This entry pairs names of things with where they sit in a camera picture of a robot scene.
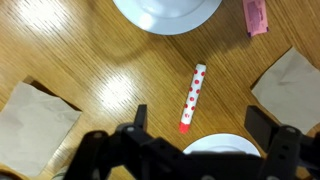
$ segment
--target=tube with red dots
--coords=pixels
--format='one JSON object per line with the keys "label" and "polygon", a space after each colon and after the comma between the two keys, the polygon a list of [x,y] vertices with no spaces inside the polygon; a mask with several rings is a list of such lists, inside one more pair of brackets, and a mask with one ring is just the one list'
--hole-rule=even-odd
{"label": "tube with red dots", "polygon": [[181,133],[187,133],[191,124],[192,115],[197,105],[197,100],[200,94],[201,85],[206,73],[206,65],[197,64],[194,70],[193,79],[191,82],[191,87],[189,89],[189,94],[187,102],[184,105],[184,110],[182,113],[179,130]]}

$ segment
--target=wooden table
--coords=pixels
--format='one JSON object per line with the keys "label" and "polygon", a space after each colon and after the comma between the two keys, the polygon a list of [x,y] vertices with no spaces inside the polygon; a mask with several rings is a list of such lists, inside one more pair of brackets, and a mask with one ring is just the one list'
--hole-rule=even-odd
{"label": "wooden table", "polygon": [[[27,76],[79,107],[83,114],[44,171],[68,165],[82,136],[109,134],[148,104],[148,132],[179,149],[213,133],[251,136],[247,105],[253,82],[291,46],[320,68],[320,2],[267,1],[270,32],[248,38],[242,1],[223,0],[199,28],[176,36],[147,33],[111,0],[1,0],[0,107]],[[207,73],[190,131],[178,131],[195,65]],[[129,178],[117,168],[110,179]]]}

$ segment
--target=pink packet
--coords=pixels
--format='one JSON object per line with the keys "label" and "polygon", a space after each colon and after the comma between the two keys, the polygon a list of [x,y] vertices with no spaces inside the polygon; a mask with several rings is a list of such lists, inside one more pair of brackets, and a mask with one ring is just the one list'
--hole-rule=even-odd
{"label": "pink packet", "polygon": [[243,0],[248,36],[269,31],[265,0]]}

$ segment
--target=white plate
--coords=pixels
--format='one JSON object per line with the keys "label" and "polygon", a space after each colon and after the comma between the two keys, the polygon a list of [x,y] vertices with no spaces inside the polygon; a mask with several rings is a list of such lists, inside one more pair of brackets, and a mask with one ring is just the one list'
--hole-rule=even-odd
{"label": "white plate", "polygon": [[204,23],[222,0],[113,0],[133,24],[151,33],[174,35]]}
{"label": "white plate", "polygon": [[260,157],[258,149],[247,139],[234,134],[213,134],[190,144],[183,153],[192,151],[237,152],[242,151]]}

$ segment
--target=red cap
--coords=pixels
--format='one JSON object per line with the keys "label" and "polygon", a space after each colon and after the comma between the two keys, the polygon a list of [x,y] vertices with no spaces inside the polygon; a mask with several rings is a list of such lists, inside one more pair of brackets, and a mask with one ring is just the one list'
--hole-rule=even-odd
{"label": "red cap", "polygon": [[190,127],[190,124],[184,124],[184,123],[180,122],[179,130],[182,134],[185,134],[188,132],[189,127]]}

